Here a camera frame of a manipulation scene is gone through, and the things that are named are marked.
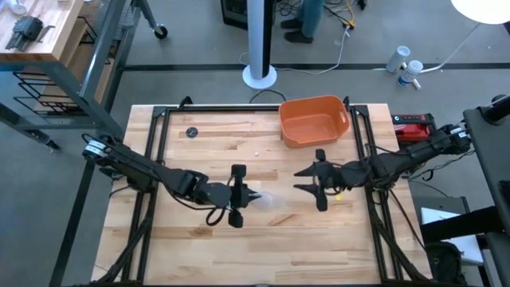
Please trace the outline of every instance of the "gray floor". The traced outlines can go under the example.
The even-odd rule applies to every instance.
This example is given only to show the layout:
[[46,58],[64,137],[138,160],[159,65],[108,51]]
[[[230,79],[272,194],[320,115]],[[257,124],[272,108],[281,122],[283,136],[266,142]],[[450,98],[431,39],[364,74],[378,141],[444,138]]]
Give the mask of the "gray floor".
[[[219,1],[152,0],[158,21],[166,24],[170,39],[157,41],[141,19],[129,64],[237,63],[247,50],[246,32],[224,26]],[[461,41],[474,23],[459,15],[447,0],[371,1],[356,11],[356,30],[347,40],[344,63],[384,63],[397,45],[408,45],[413,58],[439,62]],[[312,45],[291,45],[283,31],[273,30],[274,63],[334,63],[339,46],[339,23],[324,18]],[[453,62],[509,62],[510,37],[503,26],[482,26]],[[396,76],[376,71],[333,71],[322,76],[279,73],[273,87],[288,99],[306,96],[350,96],[357,103],[388,103],[394,113],[432,112],[437,123],[456,123],[466,108],[487,104],[509,88],[508,70],[446,70],[420,76],[423,89],[399,88]],[[0,73],[2,87],[12,80]],[[2,102],[27,113],[10,97],[21,93],[5,85]],[[125,126],[133,104],[176,104],[184,96],[196,103],[247,103],[255,91],[247,88],[240,72],[125,73],[112,110]],[[276,103],[267,93],[258,103]],[[84,160],[80,131],[50,132],[64,148],[48,153],[41,145],[0,125],[0,285],[45,286],[57,258],[65,226],[77,192]],[[428,166],[444,162],[435,159]],[[79,234],[65,276],[66,284],[86,282],[99,244],[108,205],[109,181],[95,175],[80,223]],[[430,182],[449,195],[464,195],[472,210],[492,205],[476,156],[438,172]],[[440,196],[412,184],[414,195]]]

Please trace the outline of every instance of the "white bottle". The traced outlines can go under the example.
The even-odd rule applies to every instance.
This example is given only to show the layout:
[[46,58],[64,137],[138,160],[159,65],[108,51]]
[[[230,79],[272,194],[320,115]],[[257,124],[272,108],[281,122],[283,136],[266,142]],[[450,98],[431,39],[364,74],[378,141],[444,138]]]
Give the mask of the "white bottle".
[[386,64],[386,71],[396,73],[400,67],[402,67],[402,63],[406,61],[409,55],[411,55],[411,50],[409,48],[399,46],[393,56],[391,56],[388,64]]
[[413,60],[409,62],[407,68],[402,72],[397,83],[402,87],[410,85],[414,79],[422,72],[423,64],[420,61]]

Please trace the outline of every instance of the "wooden table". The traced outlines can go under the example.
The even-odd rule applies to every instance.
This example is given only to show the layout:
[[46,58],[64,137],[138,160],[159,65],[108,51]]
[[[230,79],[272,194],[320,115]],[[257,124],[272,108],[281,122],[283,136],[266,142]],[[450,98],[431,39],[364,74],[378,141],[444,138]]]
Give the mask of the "wooden table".
[[[396,150],[387,105],[368,106],[376,143]],[[131,110],[124,142],[140,154],[145,149],[151,111],[150,105],[136,105]],[[186,137],[189,127],[198,129],[196,138]],[[320,213],[310,194],[292,187],[294,183],[311,182],[292,174],[312,163],[318,147],[326,151],[330,161],[357,160],[352,130],[337,143],[301,149],[288,149],[280,133],[277,112],[180,112],[171,116],[164,156],[168,167],[193,169],[208,174],[210,181],[226,182],[232,164],[245,164],[249,187],[274,195],[284,204],[273,210],[255,206],[242,210],[242,229],[229,227],[226,218],[218,226],[208,227],[206,212],[179,205],[160,184],[145,284],[379,283],[363,190],[342,193],[340,199],[329,197],[328,212]],[[125,184],[117,183],[114,189]],[[394,192],[419,232],[406,181],[399,180]],[[102,276],[125,247],[134,201],[135,192],[130,190],[112,197],[92,279]],[[425,252],[413,238],[394,200],[389,199],[389,206],[398,244],[430,277]],[[393,274],[384,246],[386,266]],[[138,256],[136,253],[131,270],[136,271]]]
[[28,12],[24,16],[41,19],[44,26],[53,25],[42,43],[33,42],[25,52],[6,49],[13,35],[12,29],[22,16],[13,14],[7,5],[0,11],[0,61],[58,61],[64,51],[65,43],[71,34],[84,0],[25,0],[21,3]]

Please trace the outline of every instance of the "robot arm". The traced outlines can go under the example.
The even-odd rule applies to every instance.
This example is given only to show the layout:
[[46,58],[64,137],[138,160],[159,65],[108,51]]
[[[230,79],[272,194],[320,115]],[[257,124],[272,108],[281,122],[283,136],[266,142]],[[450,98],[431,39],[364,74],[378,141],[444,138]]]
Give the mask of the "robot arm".
[[[318,161],[297,172],[295,176],[311,176],[313,184],[296,184],[295,188],[316,197],[319,211],[328,209],[326,195],[335,195],[345,189],[370,185],[377,189],[390,189],[404,171],[425,163],[438,155],[460,155],[469,150],[471,140],[459,126],[446,125],[430,135],[427,141],[416,143],[396,152],[370,155],[344,165],[326,160],[324,150],[316,151]],[[334,193],[326,190],[333,188]]]
[[213,206],[211,210],[230,209],[229,224],[237,228],[243,223],[238,209],[247,207],[249,202],[260,197],[242,183],[246,175],[244,165],[232,166],[234,185],[229,187],[224,183],[208,183],[209,177],[197,171],[164,167],[110,136],[91,137],[82,155],[101,166],[101,172],[110,177],[125,175],[129,186],[137,191],[151,191],[153,181],[156,181],[161,182],[176,200]]

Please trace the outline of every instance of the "orange basket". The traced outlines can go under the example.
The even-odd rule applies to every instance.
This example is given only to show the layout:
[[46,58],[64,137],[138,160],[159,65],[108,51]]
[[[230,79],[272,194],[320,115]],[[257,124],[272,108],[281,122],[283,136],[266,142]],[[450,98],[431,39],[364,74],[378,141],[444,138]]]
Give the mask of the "orange basket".
[[334,143],[349,129],[349,117],[336,96],[290,100],[278,112],[284,142],[290,148]]

